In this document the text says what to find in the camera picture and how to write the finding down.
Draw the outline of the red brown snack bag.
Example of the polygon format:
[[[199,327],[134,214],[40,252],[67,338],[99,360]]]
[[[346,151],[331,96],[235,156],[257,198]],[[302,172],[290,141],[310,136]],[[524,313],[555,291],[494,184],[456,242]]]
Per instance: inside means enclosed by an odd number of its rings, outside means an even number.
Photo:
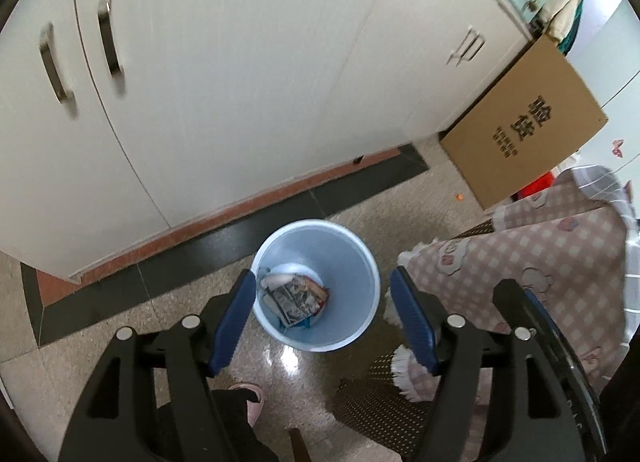
[[[267,274],[260,282],[262,302],[283,329],[309,329],[328,304],[330,291],[302,274]]]

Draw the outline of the light blue trash bin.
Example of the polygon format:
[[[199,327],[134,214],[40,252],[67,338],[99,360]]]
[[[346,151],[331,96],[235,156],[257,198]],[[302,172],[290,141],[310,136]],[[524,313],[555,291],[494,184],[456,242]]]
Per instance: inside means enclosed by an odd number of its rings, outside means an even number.
[[[381,297],[378,266],[360,238],[320,219],[275,231],[256,253],[254,315],[280,343],[332,352],[360,337]]]

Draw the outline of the pink plaid table skirt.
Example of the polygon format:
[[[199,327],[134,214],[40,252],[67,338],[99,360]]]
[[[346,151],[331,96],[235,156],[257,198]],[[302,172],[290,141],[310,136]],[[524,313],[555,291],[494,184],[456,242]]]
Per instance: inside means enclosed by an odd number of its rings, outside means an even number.
[[[513,279],[532,291],[597,395],[608,448],[602,461],[634,461],[639,456],[639,329],[624,346],[626,234],[614,208],[584,196],[566,170],[550,188],[498,208],[489,222],[462,237],[405,252],[397,268],[406,268],[418,290],[437,296],[447,312],[490,332],[511,331],[492,304],[500,281]],[[393,354],[392,373],[402,403],[393,449],[414,461],[439,378],[418,363],[408,338]],[[490,382],[490,370],[482,370],[459,461],[480,461]]]

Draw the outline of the pink slipper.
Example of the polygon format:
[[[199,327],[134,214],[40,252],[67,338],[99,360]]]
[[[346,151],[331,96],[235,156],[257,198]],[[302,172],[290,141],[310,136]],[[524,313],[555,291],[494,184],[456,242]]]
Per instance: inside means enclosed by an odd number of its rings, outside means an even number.
[[[247,422],[251,427],[254,427],[265,405],[265,396],[262,388],[253,383],[236,383],[230,386],[229,390],[245,397]]]

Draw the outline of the grey checked tablecloth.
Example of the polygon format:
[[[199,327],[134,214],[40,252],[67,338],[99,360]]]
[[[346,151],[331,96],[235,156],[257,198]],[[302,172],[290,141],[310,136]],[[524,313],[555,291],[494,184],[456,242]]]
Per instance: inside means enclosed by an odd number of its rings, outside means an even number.
[[[628,346],[639,329],[639,226],[626,189],[612,170],[601,165],[581,165],[570,172],[578,189],[590,200],[606,202],[626,226],[623,345]]]

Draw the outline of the brown cardboard box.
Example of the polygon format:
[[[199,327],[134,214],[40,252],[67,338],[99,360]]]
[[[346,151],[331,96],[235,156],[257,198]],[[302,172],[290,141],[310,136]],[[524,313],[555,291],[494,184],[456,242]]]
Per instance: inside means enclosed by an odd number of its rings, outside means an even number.
[[[553,170],[608,122],[549,37],[536,41],[442,138],[482,208]]]

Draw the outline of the white wardrobe with butterflies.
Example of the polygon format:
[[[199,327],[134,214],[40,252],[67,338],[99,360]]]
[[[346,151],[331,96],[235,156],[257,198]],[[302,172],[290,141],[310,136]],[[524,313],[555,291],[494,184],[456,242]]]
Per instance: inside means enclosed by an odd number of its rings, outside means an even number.
[[[639,156],[639,19],[629,0],[585,0],[610,16],[595,26],[582,16],[570,62],[608,118],[580,149],[585,164],[621,170]]]

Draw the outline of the cream hanging jacket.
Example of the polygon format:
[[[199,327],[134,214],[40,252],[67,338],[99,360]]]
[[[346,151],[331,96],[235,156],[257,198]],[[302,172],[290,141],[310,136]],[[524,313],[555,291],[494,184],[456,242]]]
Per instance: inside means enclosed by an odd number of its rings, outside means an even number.
[[[581,0],[547,0],[542,6],[539,18],[544,32],[560,44],[574,24],[576,11]]]

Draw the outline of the white long floor cabinet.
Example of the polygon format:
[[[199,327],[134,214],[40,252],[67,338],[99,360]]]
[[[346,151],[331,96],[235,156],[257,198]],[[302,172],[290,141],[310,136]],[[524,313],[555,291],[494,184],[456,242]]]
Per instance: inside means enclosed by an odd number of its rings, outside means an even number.
[[[528,31],[508,0],[1,0],[1,248],[75,280],[442,130]]]

